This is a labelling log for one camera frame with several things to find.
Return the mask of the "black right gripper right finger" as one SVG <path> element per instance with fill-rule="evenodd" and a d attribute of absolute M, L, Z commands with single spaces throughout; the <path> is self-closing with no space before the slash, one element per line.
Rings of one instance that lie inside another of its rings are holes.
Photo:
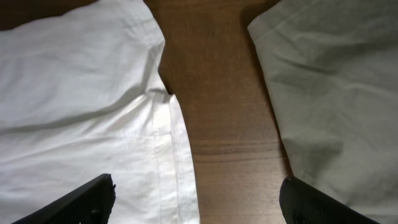
<path fill-rule="evenodd" d="M 284 179 L 279 205 L 286 224 L 378 224 L 296 177 Z"/>

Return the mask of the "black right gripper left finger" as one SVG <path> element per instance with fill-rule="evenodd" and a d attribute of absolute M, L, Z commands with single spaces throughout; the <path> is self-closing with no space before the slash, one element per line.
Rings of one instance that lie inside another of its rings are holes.
<path fill-rule="evenodd" d="M 111 174 L 101 174 L 12 224 L 107 224 L 115 188 Z"/>

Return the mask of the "white t-shirt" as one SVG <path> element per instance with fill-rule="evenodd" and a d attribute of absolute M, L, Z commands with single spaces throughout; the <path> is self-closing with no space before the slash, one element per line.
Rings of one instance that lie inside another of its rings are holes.
<path fill-rule="evenodd" d="M 158 73 L 163 33 L 143 1 L 98 1 L 1 32 L 1 222 L 95 177 L 111 223 L 198 223 L 182 112 Z"/>

